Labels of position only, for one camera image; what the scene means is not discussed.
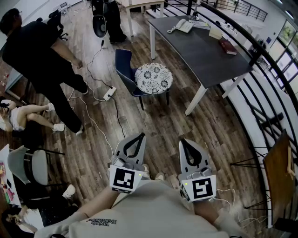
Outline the white cluttered table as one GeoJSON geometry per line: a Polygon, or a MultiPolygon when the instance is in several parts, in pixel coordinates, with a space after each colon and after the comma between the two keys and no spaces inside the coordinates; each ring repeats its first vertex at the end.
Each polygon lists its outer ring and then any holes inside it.
{"type": "Polygon", "coordinates": [[[9,144],[5,145],[0,150],[0,178],[1,186],[7,201],[11,205],[21,206],[20,199],[18,197],[14,177],[10,169],[8,168],[8,155],[10,152],[9,144]]]}

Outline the beige box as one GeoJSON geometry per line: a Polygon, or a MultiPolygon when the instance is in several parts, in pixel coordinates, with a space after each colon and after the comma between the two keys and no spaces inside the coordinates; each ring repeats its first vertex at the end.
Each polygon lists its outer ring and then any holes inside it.
{"type": "Polygon", "coordinates": [[[220,40],[222,38],[222,31],[216,26],[211,26],[209,36],[217,40],[220,40]]]}

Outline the grey chair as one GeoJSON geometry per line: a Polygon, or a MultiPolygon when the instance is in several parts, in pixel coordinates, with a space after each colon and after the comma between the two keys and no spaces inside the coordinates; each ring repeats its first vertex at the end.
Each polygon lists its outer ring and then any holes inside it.
{"type": "Polygon", "coordinates": [[[43,187],[61,186],[65,183],[50,184],[48,157],[44,150],[28,153],[28,148],[20,146],[8,154],[7,164],[10,172],[25,185],[33,184],[43,187]]]}

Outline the black office chair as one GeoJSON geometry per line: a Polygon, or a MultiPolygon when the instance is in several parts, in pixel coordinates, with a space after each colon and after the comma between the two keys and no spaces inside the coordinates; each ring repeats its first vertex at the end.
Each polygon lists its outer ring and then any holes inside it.
{"type": "Polygon", "coordinates": [[[39,17],[36,21],[43,22],[49,25],[56,33],[57,37],[61,40],[68,41],[68,33],[64,33],[64,26],[61,23],[61,12],[59,10],[55,10],[54,12],[50,13],[48,19],[43,20],[39,17]]]}

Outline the white power strip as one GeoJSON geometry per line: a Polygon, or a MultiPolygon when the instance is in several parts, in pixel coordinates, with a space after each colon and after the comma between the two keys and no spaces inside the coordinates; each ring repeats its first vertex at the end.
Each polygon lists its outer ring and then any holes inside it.
{"type": "Polygon", "coordinates": [[[105,99],[105,101],[109,101],[113,94],[116,92],[116,88],[115,87],[111,87],[108,89],[108,91],[105,93],[105,95],[103,96],[103,98],[105,99]]]}

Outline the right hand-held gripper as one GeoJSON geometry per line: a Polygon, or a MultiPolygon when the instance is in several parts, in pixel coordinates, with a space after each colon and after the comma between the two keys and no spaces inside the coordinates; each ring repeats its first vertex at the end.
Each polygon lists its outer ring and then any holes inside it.
{"type": "Polygon", "coordinates": [[[188,203],[214,198],[216,175],[213,175],[211,168],[207,166],[207,152],[196,142],[182,139],[179,141],[179,157],[182,172],[178,175],[181,197],[188,203]],[[191,166],[197,169],[189,172],[191,166]]]}

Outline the white desk telephone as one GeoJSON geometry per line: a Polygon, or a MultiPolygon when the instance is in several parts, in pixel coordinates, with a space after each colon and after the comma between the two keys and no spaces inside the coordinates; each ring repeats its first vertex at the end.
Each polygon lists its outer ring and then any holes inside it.
{"type": "Polygon", "coordinates": [[[189,33],[193,28],[193,23],[187,21],[186,19],[181,19],[176,26],[167,31],[167,33],[173,33],[174,30],[179,30],[184,33],[189,33]]]}

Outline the black straight railing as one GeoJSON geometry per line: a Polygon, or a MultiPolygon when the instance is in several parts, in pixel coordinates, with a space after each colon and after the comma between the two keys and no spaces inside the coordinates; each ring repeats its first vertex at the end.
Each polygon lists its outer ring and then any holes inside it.
{"type": "Polygon", "coordinates": [[[215,0],[213,7],[229,10],[264,22],[268,13],[245,0],[215,0]]]}

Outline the white paper sheets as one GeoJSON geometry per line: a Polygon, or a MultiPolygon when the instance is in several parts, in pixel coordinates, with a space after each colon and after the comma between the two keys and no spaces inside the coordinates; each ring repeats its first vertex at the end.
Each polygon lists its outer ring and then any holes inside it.
{"type": "Polygon", "coordinates": [[[194,21],[194,20],[189,20],[189,22],[193,24],[193,27],[210,30],[210,25],[207,24],[206,22],[194,21]]]}

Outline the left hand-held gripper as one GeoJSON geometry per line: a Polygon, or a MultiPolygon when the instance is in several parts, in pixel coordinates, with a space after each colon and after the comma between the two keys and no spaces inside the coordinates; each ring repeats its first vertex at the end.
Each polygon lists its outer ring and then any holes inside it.
{"type": "Polygon", "coordinates": [[[137,189],[144,175],[141,164],[145,147],[145,133],[133,134],[118,143],[109,170],[109,186],[113,191],[131,194],[137,189]]]}

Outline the round floral white cushion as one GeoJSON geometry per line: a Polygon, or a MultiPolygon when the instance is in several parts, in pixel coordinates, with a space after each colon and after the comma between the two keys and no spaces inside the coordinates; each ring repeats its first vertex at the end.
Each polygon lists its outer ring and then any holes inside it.
{"type": "Polygon", "coordinates": [[[141,91],[147,94],[167,92],[173,82],[171,71],[159,63],[147,63],[135,72],[135,83],[141,91]]]}

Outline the dark grey desk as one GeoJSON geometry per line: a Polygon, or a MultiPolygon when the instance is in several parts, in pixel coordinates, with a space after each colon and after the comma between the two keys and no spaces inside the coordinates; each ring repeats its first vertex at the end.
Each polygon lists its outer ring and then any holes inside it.
{"type": "Polygon", "coordinates": [[[168,33],[179,20],[186,16],[165,17],[149,20],[151,58],[155,59],[155,33],[159,33],[179,54],[200,82],[200,87],[185,111],[189,115],[208,88],[227,80],[235,82],[222,95],[228,94],[252,71],[252,67],[241,54],[226,54],[217,39],[209,36],[207,30],[192,28],[189,33],[174,30],[168,33]]]}

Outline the black curved railing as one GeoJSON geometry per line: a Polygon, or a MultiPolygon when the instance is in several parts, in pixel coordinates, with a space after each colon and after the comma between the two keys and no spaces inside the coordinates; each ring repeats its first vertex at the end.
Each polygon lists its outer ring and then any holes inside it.
{"type": "MultiPolygon", "coordinates": [[[[193,14],[195,0],[172,1],[185,6],[186,10],[183,13],[188,17],[193,14]]],[[[226,21],[243,35],[255,49],[254,53],[250,53],[236,38],[229,35],[236,46],[249,57],[249,65],[252,67],[252,71],[227,97],[241,118],[249,137],[250,150],[253,153],[253,158],[238,161],[235,165],[258,169],[264,181],[266,199],[251,205],[250,209],[266,211],[267,226],[272,228],[277,222],[274,224],[271,222],[271,198],[263,159],[282,134],[282,131],[285,130],[290,140],[295,172],[295,165],[298,165],[298,100],[272,57],[242,26],[206,1],[201,1],[201,5],[197,8],[198,16],[205,17],[201,9],[206,9],[226,21]]],[[[223,89],[226,91],[233,82],[235,79],[230,79],[228,83],[224,83],[223,89]]],[[[293,200],[294,195],[280,218],[291,217],[293,200]]]]}

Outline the person's beige shirt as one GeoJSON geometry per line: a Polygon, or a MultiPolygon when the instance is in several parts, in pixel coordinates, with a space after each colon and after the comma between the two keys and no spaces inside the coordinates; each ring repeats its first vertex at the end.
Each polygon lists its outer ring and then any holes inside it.
{"type": "Polygon", "coordinates": [[[249,238],[233,217],[218,214],[211,224],[185,208],[166,183],[143,180],[131,195],[119,194],[110,209],[89,218],[77,211],[34,238],[249,238]]]}

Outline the dark blue chair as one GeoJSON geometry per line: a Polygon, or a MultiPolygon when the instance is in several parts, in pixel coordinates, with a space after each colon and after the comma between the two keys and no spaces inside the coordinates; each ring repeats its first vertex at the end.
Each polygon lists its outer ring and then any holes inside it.
{"type": "MultiPolygon", "coordinates": [[[[148,96],[151,94],[144,93],[140,89],[138,89],[135,83],[135,72],[138,68],[131,67],[131,58],[132,52],[125,49],[116,49],[115,50],[115,69],[121,78],[122,82],[126,86],[128,92],[137,97],[140,101],[141,108],[143,108],[142,97],[148,96]]],[[[166,94],[166,102],[169,104],[169,91],[165,92],[166,94]]]]}

